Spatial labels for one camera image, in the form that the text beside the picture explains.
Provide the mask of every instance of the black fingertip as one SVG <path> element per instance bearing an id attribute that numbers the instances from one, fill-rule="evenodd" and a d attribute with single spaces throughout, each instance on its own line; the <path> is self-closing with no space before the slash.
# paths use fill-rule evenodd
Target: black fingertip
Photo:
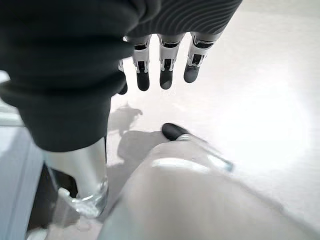
<path id="1" fill-rule="evenodd" d="M 173 71 L 168 69 L 160 72 L 160 86 L 162 89 L 169 89 L 172 85 L 172 75 Z"/>
<path id="2" fill-rule="evenodd" d="M 122 90 L 119 92 L 119 94 L 124 95 L 127 93 L 127 91 L 128 91 L 128 84 L 127 84 L 127 82 L 125 82 L 125 84 L 124 84 Z"/>
<path id="3" fill-rule="evenodd" d="M 197 66 L 189 66 L 188 64 L 185 66 L 183 78 L 187 83 L 193 83 L 199 73 L 199 67 Z"/>
<path id="4" fill-rule="evenodd" d="M 147 91 L 150 86 L 149 82 L 149 73 L 148 72 L 140 72 L 136 74 L 136 81 L 138 84 L 138 88 L 141 91 Z"/>
<path id="5" fill-rule="evenodd" d="M 181 135 L 190 134 L 188 130 L 173 123 L 165 123 L 162 126 L 162 134 L 170 141 L 177 140 Z"/>

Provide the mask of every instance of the glossy floor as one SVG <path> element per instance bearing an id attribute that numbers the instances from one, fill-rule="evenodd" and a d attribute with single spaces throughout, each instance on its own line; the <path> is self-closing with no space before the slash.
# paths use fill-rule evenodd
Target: glossy floor
<path id="1" fill-rule="evenodd" d="M 173 122 L 235 163 L 234 175 L 320 230 L 320 3 L 245 0 L 201 66 L 183 80 L 186 34 L 169 90 L 159 85 L 159 41 L 150 43 L 150 88 L 138 89 L 124 61 L 126 95 L 112 100 L 108 135 L 111 188 Z"/>

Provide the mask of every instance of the dark sleeve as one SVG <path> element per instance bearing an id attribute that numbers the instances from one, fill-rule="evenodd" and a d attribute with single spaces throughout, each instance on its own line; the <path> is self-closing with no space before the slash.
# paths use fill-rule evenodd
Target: dark sleeve
<path id="1" fill-rule="evenodd" d="M 159 10 L 150 0 L 0 0 L 1 98 L 42 149 L 66 152 L 107 133 L 111 96 L 125 83 L 123 36 Z"/>

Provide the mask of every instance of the robot finger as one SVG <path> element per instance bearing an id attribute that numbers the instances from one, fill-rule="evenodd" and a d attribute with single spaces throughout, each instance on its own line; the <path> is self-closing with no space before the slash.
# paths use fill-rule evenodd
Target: robot finger
<path id="1" fill-rule="evenodd" d="M 193 83 L 197 79 L 203 60 L 221 34 L 222 32 L 218 34 L 191 32 L 192 40 L 183 74 L 183 78 L 187 83 Z"/>

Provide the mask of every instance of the robotic hand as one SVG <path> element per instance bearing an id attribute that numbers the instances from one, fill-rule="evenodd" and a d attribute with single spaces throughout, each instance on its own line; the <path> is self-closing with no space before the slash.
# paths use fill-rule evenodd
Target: robotic hand
<path id="1" fill-rule="evenodd" d="M 97 206 L 93 216 L 103 209 L 107 194 L 103 138 L 111 97 L 128 88 L 122 59 L 133 56 L 138 87 L 146 91 L 150 37 L 158 34 L 160 86 L 168 89 L 179 44 L 191 32 L 184 73 L 191 83 L 240 3 L 0 2 L 0 68 L 10 76 L 0 85 L 0 96 L 17 107 L 34 142 L 44 150 L 46 164 L 56 175 L 62 172 L 74 178 L 77 192 L 71 195 L 94 200 L 89 203 Z"/>

